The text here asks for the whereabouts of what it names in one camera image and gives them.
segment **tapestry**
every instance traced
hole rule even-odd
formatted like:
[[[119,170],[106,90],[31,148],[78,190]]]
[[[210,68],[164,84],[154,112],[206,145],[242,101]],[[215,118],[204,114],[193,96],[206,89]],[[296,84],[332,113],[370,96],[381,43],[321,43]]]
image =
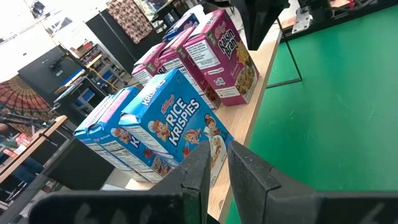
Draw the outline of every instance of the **tapestry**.
[[[18,76],[0,83],[0,117],[14,113],[50,121],[57,117],[52,107],[44,101],[28,84]],[[27,136],[32,136],[32,128],[23,124],[8,124]]]
[[[135,44],[153,30],[152,25],[133,0],[113,0],[108,12]]]

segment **cereal box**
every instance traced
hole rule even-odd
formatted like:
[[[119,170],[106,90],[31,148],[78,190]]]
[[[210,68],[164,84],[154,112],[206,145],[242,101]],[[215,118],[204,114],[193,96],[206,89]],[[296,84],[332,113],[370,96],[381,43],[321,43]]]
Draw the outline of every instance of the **cereal box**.
[[[224,9],[207,14],[184,48],[224,105],[249,102],[259,72]]]
[[[179,33],[188,29],[189,27],[196,27],[199,21],[194,13],[188,13],[181,17],[164,35],[166,42],[174,39]]]
[[[233,140],[177,69],[155,76],[122,110],[119,124],[158,155],[176,163],[181,163],[199,142],[209,140],[211,185]]]
[[[182,47],[194,29],[194,27],[191,27],[170,41],[160,53],[159,61],[168,71],[173,68],[179,69],[207,105],[211,109],[217,109],[221,104],[219,96],[214,92],[199,68],[193,63],[188,52]]]
[[[103,112],[96,116],[93,124],[88,127],[88,136],[141,176],[156,183],[162,180],[172,168],[118,125],[121,110],[134,99],[138,92],[139,90],[134,87],[118,91],[104,106]]]
[[[160,43],[151,47],[135,64],[131,75],[136,78],[142,85],[146,85],[148,81],[157,74],[165,73],[161,67],[158,56],[167,43]]]
[[[74,135],[83,144],[89,147],[91,150],[95,151],[99,156],[108,161],[110,164],[115,166],[117,169],[121,170],[123,173],[127,174],[129,177],[137,181],[148,182],[143,176],[139,175],[136,171],[130,168],[123,161],[118,159],[116,156],[112,155],[106,149],[101,147],[99,144],[95,143],[94,140],[88,137],[87,127],[89,127],[95,118],[98,116],[107,102],[111,99],[111,96],[107,96],[88,116],[87,118],[76,128]]]

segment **white wall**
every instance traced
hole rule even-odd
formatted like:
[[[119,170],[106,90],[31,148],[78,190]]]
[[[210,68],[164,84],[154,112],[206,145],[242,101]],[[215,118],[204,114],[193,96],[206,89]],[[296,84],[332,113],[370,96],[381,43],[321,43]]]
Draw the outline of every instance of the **white wall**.
[[[106,7],[107,0],[40,0],[46,10],[61,9],[73,23],[60,30],[54,38],[45,31],[42,24],[25,31],[6,43],[0,45],[0,82],[17,75],[17,71],[43,55],[58,43],[68,49],[78,47],[85,39],[98,43],[94,33],[85,25],[88,21]],[[0,13],[0,38],[13,35],[26,29],[35,22],[29,7],[23,0],[0,0],[7,10]]]

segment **green mat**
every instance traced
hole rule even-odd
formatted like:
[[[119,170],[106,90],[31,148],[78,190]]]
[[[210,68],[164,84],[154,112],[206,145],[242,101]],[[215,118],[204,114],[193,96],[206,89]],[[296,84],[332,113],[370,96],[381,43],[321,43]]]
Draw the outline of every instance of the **green mat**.
[[[315,189],[398,190],[397,21],[398,6],[290,41],[303,82],[266,90],[250,149]],[[293,78],[281,44],[269,84]]]

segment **box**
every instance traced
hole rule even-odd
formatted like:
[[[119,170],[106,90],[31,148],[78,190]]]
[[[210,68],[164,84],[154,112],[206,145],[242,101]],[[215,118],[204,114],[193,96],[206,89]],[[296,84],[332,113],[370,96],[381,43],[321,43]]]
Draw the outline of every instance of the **box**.
[[[210,141],[211,184],[226,159],[232,135],[176,69],[155,76],[122,110],[120,126],[169,162],[181,163]]]
[[[166,32],[164,40],[169,42],[182,31],[190,27],[196,27],[197,25],[199,25],[199,21],[194,13],[185,14]]]
[[[209,85],[199,68],[193,63],[188,52],[182,45],[194,30],[191,27],[181,32],[174,40],[170,41],[159,55],[160,63],[166,70],[177,68],[191,83],[199,95],[211,109],[218,109],[221,104],[219,96]]]
[[[155,75],[165,73],[159,63],[158,56],[167,43],[160,43],[151,47],[135,64],[131,75],[143,86]]]
[[[162,180],[172,167],[118,124],[122,109],[138,92],[134,87],[118,91],[88,127],[88,136],[141,176],[156,183]]]
[[[101,156],[103,159],[108,161],[110,164],[115,166],[117,169],[131,177],[136,181],[148,182],[143,176],[139,175],[136,171],[130,168],[123,161],[118,159],[116,156],[112,155],[110,152],[102,148],[99,144],[95,143],[93,139],[88,137],[87,128],[92,125],[98,114],[104,109],[104,106],[111,100],[112,96],[107,96],[104,98],[99,105],[87,116],[87,118],[76,128],[74,135],[83,144]]]
[[[249,103],[259,72],[224,9],[207,14],[184,48],[224,105]]]

